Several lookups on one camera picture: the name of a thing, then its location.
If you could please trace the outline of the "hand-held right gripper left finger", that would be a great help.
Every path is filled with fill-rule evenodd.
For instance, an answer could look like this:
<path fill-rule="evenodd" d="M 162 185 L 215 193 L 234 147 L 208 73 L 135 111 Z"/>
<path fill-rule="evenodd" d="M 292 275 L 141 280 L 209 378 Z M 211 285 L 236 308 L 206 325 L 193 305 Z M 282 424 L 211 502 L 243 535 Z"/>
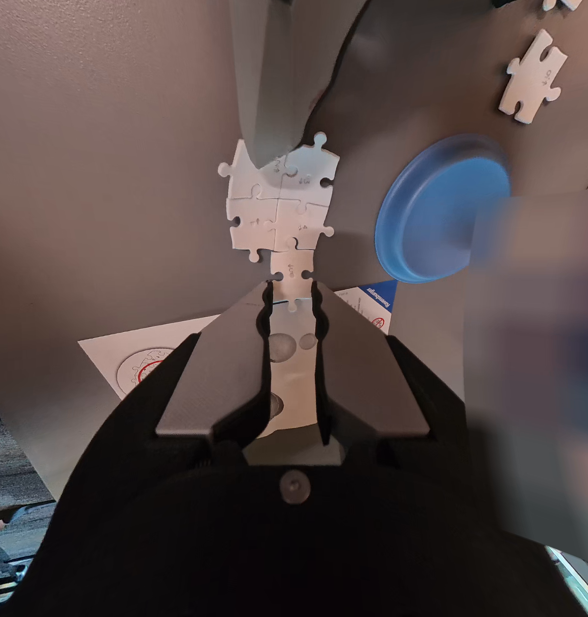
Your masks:
<path fill-rule="evenodd" d="M 206 326 L 156 433 L 214 445 L 249 445 L 267 427 L 271 405 L 273 282 L 261 282 Z"/>

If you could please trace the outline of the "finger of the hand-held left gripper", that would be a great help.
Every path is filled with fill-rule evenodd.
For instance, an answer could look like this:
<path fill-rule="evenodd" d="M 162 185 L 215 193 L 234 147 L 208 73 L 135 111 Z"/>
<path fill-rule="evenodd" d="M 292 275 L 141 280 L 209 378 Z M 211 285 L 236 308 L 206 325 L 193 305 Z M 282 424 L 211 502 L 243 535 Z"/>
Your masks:
<path fill-rule="evenodd" d="M 229 1 L 241 133 L 260 168 L 287 155 L 367 1 Z"/>

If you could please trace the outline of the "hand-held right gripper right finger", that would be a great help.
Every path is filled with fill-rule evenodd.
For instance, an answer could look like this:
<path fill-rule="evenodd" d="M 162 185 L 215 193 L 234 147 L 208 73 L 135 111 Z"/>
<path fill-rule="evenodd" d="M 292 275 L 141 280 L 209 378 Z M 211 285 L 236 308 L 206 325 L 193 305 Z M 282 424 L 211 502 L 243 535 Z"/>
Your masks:
<path fill-rule="evenodd" d="M 321 282 L 312 284 L 312 311 L 322 443 L 428 436 L 429 424 L 382 330 Z"/>

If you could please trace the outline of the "white printed instruction leaflet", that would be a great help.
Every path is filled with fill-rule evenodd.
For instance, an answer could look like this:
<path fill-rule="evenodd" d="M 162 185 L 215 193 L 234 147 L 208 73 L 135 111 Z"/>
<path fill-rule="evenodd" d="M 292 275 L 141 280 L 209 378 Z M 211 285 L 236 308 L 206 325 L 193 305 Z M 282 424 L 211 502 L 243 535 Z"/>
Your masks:
<path fill-rule="evenodd" d="M 389 280 L 337 291 L 336 295 L 388 334 L 398 282 Z M 315 413 L 315 317 L 311 299 L 274 304 L 270 334 L 278 343 L 272 364 L 272 410 L 260 435 L 302 428 L 317 422 Z M 126 331 L 79 341 L 120 399 L 156 369 L 189 335 L 200 332 L 217 315 Z"/>

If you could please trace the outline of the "dark metal frame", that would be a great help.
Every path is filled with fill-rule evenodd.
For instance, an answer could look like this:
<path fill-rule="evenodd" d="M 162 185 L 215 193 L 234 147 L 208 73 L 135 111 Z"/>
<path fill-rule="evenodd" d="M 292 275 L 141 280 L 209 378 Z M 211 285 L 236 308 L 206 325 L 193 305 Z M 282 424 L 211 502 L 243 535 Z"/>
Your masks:
<path fill-rule="evenodd" d="M 50 525 L 55 500 L 0 510 L 0 595 L 19 583 Z"/>

